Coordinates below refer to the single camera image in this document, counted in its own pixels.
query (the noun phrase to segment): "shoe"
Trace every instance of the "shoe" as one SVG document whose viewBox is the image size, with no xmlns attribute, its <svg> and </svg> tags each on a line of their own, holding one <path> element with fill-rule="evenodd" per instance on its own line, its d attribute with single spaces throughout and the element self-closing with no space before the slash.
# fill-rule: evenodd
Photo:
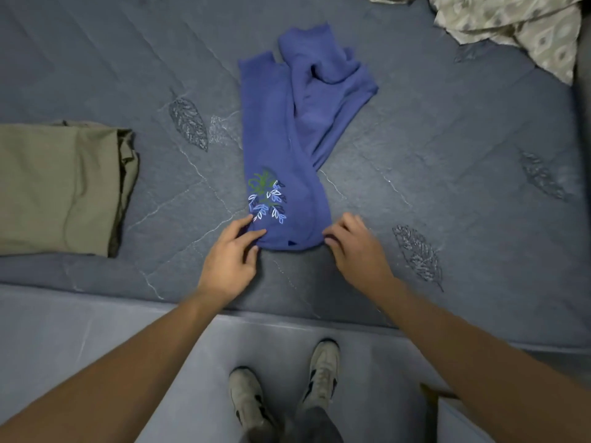
<svg viewBox="0 0 591 443">
<path fill-rule="evenodd" d="M 330 400 L 339 382 L 340 350 L 334 340 L 322 340 L 310 361 L 310 382 L 301 400 L 299 409 L 312 407 L 328 409 Z"/>
<path fill-rule="evenodd" d="M 262 388 L 255 374 L 247 367 L 238 367 L 228 380 L 234 413 L 245 433 L 259 429 L 275 429 L 262 397 Z"/>
</svg>

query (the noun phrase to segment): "olive green fabric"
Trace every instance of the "olive green fabric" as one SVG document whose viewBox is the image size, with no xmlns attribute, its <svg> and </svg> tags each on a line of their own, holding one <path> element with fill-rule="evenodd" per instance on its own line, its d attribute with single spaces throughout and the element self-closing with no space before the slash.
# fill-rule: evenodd
<svg viewBox="0 0 591 443">
<path fill-rule="evenodd" d="M 138 174 L 132 136 L 96 123 L 0 125 L 0 254 L 113 256 Z"/>
</svg>

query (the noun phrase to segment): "leg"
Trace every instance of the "leg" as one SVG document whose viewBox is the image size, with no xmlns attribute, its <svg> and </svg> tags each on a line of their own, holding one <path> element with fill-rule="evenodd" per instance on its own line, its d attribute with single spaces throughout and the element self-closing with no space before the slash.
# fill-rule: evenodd
<svg viewBox="0 0 591 443">
<path fill-rule="evenodd" d="M 246 367 L 238 367 L 230 374 L 229 384 L 234 413 L 244 430 L 242 441 L 276 443 L 274 420 L 267 412 L 255 374 Z"/>
<path fill-rule="evenodd" d="M 286 436 L 292 443 L 343 443 L 339 430 L 326 410 L 339 378 L 340 350 L 332 340 L 321 341 L 310 361 L 310 382 L 296 413 L 293 430 Z"/>
</svg>

